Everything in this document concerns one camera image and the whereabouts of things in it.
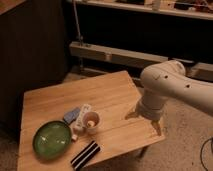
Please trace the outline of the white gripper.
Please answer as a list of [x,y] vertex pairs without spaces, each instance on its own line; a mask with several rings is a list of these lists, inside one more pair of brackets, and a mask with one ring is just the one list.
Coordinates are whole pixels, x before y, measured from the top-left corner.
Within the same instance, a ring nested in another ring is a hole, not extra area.
[[155,106],[155,105],[149,106],[144,104],[142,100],[139,100],[136,104],[135,111],[129,112],[125,116],[125,120],[137,118],[139,115],[146,119],[152,120],[153,128],[156,130],[157,135],[161,136],[162,135],[161,127],[158,121],[160,120],[163,113],[164,113],[163,106]]

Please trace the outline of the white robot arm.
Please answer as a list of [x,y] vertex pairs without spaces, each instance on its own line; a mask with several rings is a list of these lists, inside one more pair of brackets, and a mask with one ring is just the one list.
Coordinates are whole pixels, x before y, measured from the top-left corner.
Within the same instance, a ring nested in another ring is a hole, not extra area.
[[213,117],[213,83],[188,78],[184,65],[179,61],[169,60],[144,68],[140,83],[144,93],[125,119],[144,117],[151,121],[158,135],[161,135],[159,121],[169,98]]

